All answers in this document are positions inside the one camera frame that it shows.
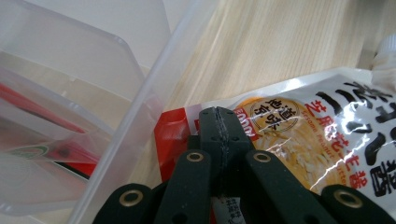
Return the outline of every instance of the noodle package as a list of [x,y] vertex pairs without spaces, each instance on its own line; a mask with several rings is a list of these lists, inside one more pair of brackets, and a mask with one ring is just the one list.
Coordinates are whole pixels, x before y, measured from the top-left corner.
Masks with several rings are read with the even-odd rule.
[[[307,189],[352,187],[396,218],[396,95],[367,81],[369,71],[338,68],[165,112],[156,128],[163,178],[183,150],[181,139],[196,134],[199,111],[223,106],[235,112],[257,150],[277,155]],[[165,126],[177,132],[159,144]],[[171,142],[181,147],[167,148]],[[219,217],[227,216],[237,221],[233,214]]]

